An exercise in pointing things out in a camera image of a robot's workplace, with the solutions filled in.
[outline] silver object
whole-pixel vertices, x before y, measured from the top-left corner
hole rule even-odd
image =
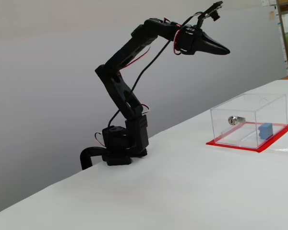
[[[238,123],[245,124],[245,118],[244,117],[239,117],[239,116],[230,116],[228,118],[228,123],[232,126],[235,126]]]

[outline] red base plate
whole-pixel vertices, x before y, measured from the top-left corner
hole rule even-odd
[[[232,148],[232,149],[239,149],[239,150],[242,149],[242,150],[250,150],[250,151],[255,151],[255,152],[262,152],[262,151],[266,150],[268,147],[270,147],[274,142],[276,142],[278,139],[280,139],[287,132],[288,132],[288,125],[283,130],[278,132],[276,135],[272,136],[269,140],[267,140],[263,145],[261,145],[257,149],[218,144],[218,143],[215,143],[215,140],[209,141],[208,143],[206,143],[206,145],[214,145],[214,146],[220,146],[220,147],[226,147],[226,148]]]

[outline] black cable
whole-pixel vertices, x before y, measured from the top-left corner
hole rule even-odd
[[[140,78],[142,77],[142,75],[144,74],[144,72],[154,63],[154,61],[156,61],[156,59],[161,55],[161,53],[165,50],[165,48],[169,45],[171,41],[168,41],[165,46],[160,50],[160,52],[155,56],[155,58],[142,70],[142,72],[140,73],[140,75],[138,76],[138,78],[136,79],[131,91],[130,91],[130,96],[132,95],[136,85],[138,84]],[[112,121],[114,120],[114,118],[120,113],[120,109],[118,109],[118,111],[115,113],[115,115],[110,119],[109,123],[108,123],[108,127],[111,126]]]
[[[181,27],[185,26],[194,16],[196,16],[198,13],[203,13],[203,12],[197,12],[194,15],[192,15],[191,17],[189,17],[183,24],[181,24]]]

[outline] red wire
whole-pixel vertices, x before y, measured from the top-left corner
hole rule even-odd
[[[150,111],[150,108],[146,104],[141,104],[141,105],[148,109],[146,112],[143,112],[142,114],[147,114]]]
[[[176,44],[176,40],[177,40],[177,37],[178,37],[178,34],[180,33],[180,30],[178,30],[177,32],[176,32],[176,34],[175,34],[175,37],[174,37],[174,54],[176,54],[176,55],[180,55],[181,54],[181,52],[180,53],[176,53],[176,49],[175,49],[175,44]]]
[[[124,68],[128,67],[129,65],[133,64],[134,62],[138,61],[141,57],[143,57],[145,54],[147,54],[147,52],[148,52],[149,50],[150,50],[150,46],[149,46],[148,50],[147,50],[145,53],[143,53],[141,56],[139,56],[136,60],[130,62],[128,65],[126,65],[126,66],[123,67],[122,69],[124,69]]]
[[[105,145],[104,145],[103,143],[101,143],[101,142],[97,139],[96,134],[99,134],[99,135],[102,135],[102,134],[99,133],[99,132],[95,133],[95,139],[96,139],[96,141],[97,141],[100,145],[102,145],[103,147],[105,147]]]

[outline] clear plastic box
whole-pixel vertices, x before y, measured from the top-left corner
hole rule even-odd
[[[285,94],[242,94],[210,111],[222,145],[257,149],[288,126]]]

